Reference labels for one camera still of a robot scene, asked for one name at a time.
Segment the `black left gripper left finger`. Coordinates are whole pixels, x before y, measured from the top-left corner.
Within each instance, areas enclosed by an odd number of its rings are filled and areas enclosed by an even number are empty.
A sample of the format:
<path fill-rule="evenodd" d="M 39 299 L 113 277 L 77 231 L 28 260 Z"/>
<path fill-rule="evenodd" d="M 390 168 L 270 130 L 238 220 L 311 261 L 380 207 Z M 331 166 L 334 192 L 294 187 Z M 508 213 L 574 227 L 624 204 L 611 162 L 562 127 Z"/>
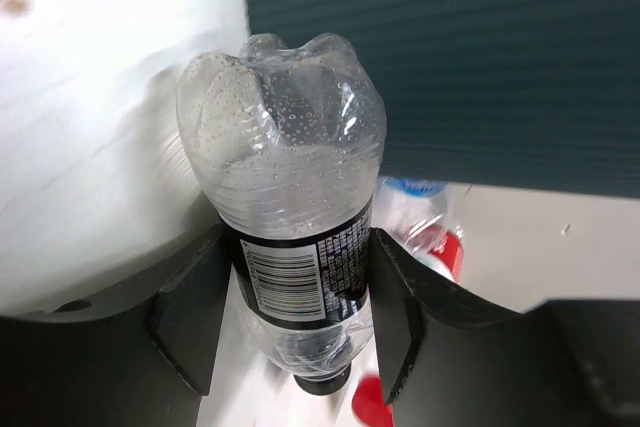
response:
<path fill-rule="evenodd" d="M 52 312 L 1 320 L 5 426 L 193 426 L 209 394 L 231 262 L 214 227 Z"/>

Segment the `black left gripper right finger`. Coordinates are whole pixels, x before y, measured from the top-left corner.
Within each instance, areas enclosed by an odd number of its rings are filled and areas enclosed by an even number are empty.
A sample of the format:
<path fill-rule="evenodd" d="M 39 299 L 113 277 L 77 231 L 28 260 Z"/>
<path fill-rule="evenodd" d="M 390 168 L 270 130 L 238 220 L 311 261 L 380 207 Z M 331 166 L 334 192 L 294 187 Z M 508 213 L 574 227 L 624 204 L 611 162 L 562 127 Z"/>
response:
<path fill-rule="evenodd" d="M 551 300 L 518 313 L 384 248 L 425 324 L 391 402 L 398 426 L 635 426 L 639 304 Z"/>

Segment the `red label plastic bottle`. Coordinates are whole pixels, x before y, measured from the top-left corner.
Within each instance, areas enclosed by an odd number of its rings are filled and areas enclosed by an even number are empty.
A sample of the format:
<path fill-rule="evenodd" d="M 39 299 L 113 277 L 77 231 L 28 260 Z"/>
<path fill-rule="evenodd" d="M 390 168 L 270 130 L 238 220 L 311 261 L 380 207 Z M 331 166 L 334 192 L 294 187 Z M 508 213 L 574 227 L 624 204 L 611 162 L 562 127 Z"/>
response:
<path fill-rule="evenodd" d="M 372 240 L 368 280 L 379 372 L 359 381 L 351 407 L 367 426 L 392 426 L 391 402 L 412 368 L 425 324 L 414 295 L 377 238 Z"/>

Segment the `black label plastic bottle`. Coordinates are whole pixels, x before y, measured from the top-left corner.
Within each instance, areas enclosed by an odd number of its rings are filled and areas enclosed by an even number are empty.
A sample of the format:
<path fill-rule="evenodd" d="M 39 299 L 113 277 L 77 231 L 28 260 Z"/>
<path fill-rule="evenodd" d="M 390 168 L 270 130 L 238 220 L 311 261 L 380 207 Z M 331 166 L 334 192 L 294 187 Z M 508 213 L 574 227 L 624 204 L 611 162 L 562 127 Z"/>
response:
<path fill-rule="evenodd" d="M 305 392 L 337 392 L 373 334 L 366 269 L 387 130 L 355 49 L 335 34 L 298 48 L 259 34 L 238 56 L 203 53 L 176 115 L 253 338 Z"/>

